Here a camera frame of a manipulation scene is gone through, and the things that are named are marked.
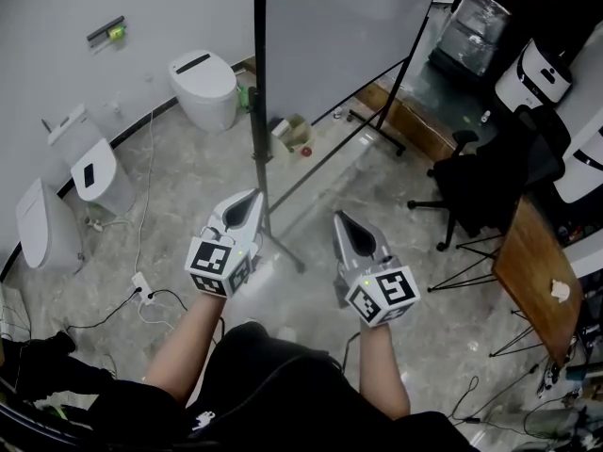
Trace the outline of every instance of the toilet lid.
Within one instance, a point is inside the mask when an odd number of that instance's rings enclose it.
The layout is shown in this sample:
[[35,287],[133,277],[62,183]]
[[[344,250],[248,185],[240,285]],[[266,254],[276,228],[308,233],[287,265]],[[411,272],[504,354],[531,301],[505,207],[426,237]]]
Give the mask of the toilet lid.
[[236,88],[233,69],[206,50],[196,50],[170,64],[172,83],[183,92],[208,102],[228,99]]
[[77,194],[84,201],[97,201],[113,183],[116,172],[115,154],[106,139],[101,139],[72,167]]
[[40,267],[50,244],[48,210],[40,179],[25,192],[17,203],[17,230],[27,264]]

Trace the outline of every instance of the white cable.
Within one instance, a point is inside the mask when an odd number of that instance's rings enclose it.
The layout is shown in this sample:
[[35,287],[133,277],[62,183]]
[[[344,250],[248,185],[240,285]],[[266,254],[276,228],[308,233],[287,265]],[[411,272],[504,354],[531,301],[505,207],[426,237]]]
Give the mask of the white cable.
[[164,325],[168,325],[173,330],[173,326],[170,325],[170,323],[168,323],[167,321],[163,321],[163,320],[160,320],[160,321],[148,321],[148,320],[145,320],[144,316],[142,316],[142,313],[140,312],[140,308],[142,308],[143,304],[144,304],[144,301],[141,301],[140,304],[139,304],[139,316],[140,316],[140,319],[142,321],[144,321],[145,323],[148,323],[149,325],[156,325],[158,323],[163,323]]
[[136,253],[136,260],[134,261],[134,274],[137,273],[139,267],[140,247],[142,245],[142,225],[144,219],[147,216],[147,209],[149,208],[149,194],[151,194],[151,170],[153,169],[153,158],[155,157],[155,145],[153,144],[153,110],[151,111],[151,122],[149,122],[149,136],[151,137],[151,157],[149,158],[149,172],[147,173],[147,201],[144,203],[144,211],[142,212],[142,220],[139,226],[139,250]]

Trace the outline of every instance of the whiteboard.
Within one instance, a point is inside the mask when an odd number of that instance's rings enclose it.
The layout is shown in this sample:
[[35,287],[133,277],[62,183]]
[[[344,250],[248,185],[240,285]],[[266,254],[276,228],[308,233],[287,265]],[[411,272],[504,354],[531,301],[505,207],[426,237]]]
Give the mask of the whiteboard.
[[266,0],[267,120],[313,122],[401,62],[431,2]]

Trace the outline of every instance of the chair armrest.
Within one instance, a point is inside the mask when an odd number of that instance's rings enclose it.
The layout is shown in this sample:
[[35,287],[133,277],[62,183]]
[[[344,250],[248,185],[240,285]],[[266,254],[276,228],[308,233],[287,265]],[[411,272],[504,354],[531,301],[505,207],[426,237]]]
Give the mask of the chair armrest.
[[477,142],[479,140],[478,135],[473,131],[457,131],[452,134],[452,138],[456,142],[456,149],[452,153],[452,157],[459,155],[466,144],[469,142]]

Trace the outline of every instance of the black office chair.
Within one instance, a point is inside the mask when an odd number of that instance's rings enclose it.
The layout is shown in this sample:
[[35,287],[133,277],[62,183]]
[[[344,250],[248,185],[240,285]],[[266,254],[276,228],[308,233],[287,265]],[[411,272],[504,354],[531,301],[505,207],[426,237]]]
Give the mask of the black office chair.
[[565,173],[562,156],[571,137],[554,110],[523,107],[516,111],[515,124],[502,129],[475,154],[460,155],[467,143],[478,140],[477,135],[455,132],[457,147],[452,156],[436,162],[427,173],[437,182],[442,200],[408,201],[410,209],[448,209],[446,241],[437,244],[438,251],[450,245],[456,222],[469,237],[477,236],[485,226],[505,233],[521,194]]

